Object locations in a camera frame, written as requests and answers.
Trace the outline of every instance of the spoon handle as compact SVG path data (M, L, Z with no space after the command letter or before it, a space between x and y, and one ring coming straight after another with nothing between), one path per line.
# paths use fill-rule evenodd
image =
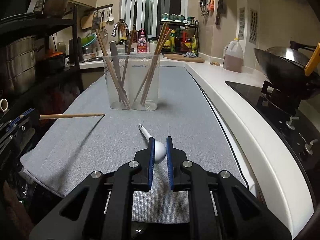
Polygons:
M148 133L148 131L143 127L143 125L141 123L139 123L139 129L143 133L145 138L149 141L149 138L151 137L151 135L150 135L150 133Z

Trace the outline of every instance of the wall vent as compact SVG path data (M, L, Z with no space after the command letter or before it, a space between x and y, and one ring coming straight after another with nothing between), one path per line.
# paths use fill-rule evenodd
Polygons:
M250 21L250 37L249 42L254 45L257 44L257 33L258 33L258 12L251 9L251 21Z
M238 38L239 40L244 39L244 21L245 21L245 9L240 8L239 9L239 33L238 33Z

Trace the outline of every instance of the white countertop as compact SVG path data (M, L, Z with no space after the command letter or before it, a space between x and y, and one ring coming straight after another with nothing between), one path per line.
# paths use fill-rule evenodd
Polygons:
M268 208L287 226L294 238L313 214L305 179L291 153L262 116L225 81L262 87L266 77L236 73L205 63L187 63L161 57L161 66L184 66L198 82L230 128L249 161ZM103 67L103 62L80 68Z

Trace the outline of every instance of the stove knob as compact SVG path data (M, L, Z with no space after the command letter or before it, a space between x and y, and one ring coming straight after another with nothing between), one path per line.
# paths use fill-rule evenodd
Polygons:
M309 153L310 155L313 154L311 148L312 148L313 144L315 144L315 143L317 143L317 142L318 142L318 139L314 139L314 140L312 140L312 141L310 142L310 144L307 144L307 143L306 143L306 144L304 145L307 153Z
M295 130L295 127L293 126L292 122L294 120L299 120L299 117L297 116L290 116L290 121L285 121L285 124L287 125L287 127L291 130Z

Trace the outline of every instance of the yellow handle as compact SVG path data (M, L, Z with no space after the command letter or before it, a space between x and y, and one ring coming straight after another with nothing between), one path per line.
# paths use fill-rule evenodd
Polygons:
M315 52L304 69L304 74L308 77L320 63L320 43L318 43Z

